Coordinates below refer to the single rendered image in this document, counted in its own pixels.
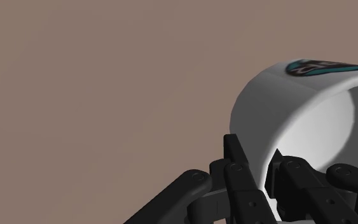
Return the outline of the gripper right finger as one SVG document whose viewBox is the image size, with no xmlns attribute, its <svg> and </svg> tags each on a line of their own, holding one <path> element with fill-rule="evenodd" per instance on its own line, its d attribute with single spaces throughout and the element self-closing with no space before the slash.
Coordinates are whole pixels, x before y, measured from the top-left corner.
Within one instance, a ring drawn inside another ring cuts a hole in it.
<svg viewBox="0 0 358 224">
<path fill-rule="evenodd" d="M 358 224 L 358 167 L 334 164 L 322 173 L 305 159 L 276 150 L 265 190 L 277 200 L 284 221 L 310 216 L 315 224 Z"/>
</svg>

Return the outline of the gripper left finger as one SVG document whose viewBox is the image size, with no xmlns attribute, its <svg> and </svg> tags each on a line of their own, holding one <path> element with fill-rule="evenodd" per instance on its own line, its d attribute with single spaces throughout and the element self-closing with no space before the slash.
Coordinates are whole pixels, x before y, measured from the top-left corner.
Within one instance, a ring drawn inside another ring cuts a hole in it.
<svg viewBox="0 0 358 224">
<path fill-rule="evenodd" d="M 224 135 L 223 151 L 208 172 L 183 172 L 124 224 L 277 224 L 236 134 Z"/>
</svg>

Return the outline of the white mug with teal emblem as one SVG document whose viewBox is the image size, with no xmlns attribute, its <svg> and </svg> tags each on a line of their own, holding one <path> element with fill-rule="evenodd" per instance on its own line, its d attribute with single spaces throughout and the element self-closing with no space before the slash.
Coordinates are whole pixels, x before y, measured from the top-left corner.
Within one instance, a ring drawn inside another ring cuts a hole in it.
<svg viewBox="0 0 358 224">
<path fill-rule="evenodd" d="M 265 69 L 239 94 L 230 132 L 260 189 L 275 150 L 318 171 L 338 162 L 358 167 L 358 65 L 298 59 Z"/>
</svg>

